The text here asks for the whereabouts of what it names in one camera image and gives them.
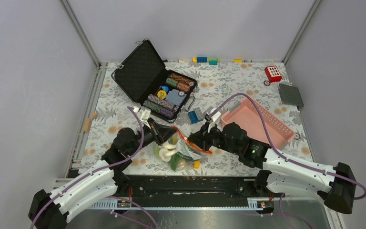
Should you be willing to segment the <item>green toy cabbage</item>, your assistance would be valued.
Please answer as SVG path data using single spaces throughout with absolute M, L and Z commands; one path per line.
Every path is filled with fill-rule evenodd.
M 180 153 L 176 153 L 171 157 L 169 164 L 173 171 L 180 171 L 186 167 L 187 161 Z

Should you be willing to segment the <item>clear zip bag orange zipper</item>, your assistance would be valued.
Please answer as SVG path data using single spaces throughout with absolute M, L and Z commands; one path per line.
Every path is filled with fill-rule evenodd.
M 168 143 L 176 145 L 177 153 L 180 153 L 187 161 L 187 165 L 183 170 L 193 168 L 193 164 L 195 161 L 202 162 L 206 157 L 208 157 L 213 153 L 211 150 L 203 151 L 202 149 L 198 148 L 196 145 L 188 141 L 187 137 L 184 134 L 182 134 L 181 130 L 178 127 L 176 126 L 172 127 L 175 128 L 177 132 L 169 139 Z M 160 147 L 161 146 L 159 145 L 155 145 L 154 154 L 158 159 L 161 160 L 161 158 L 159 157 Z

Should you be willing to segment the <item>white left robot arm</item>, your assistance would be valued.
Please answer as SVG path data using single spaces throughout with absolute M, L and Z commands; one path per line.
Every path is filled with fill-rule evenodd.
M 176 133 L 170 126 L 140 123 L 140 130 L 121 129 L 110 148 L 91 168 L 52 191 L 38 191 L 32 200 L 28 217 L 32 229 L 64 229 L 77 215 L 94 203 L 129 189 L 129 178 L 123 173 L 132 158 L 155 142 L 163 145 Z

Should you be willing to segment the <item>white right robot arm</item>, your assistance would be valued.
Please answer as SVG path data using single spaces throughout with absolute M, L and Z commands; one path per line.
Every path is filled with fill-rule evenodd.
M 236 123 L 222 130 L 204 124 L 188 137 L 201 150 L 214 146 L 237 155 L 247 167 L 260 169 L 254 182 L 256 194 L 301 195 L 323 201 L 331 210 L 351 214 L 356 192 L 356 179 L 351 167 L 339 162 L 335 166 L 305 161 L 273 149 L 252 139 Z

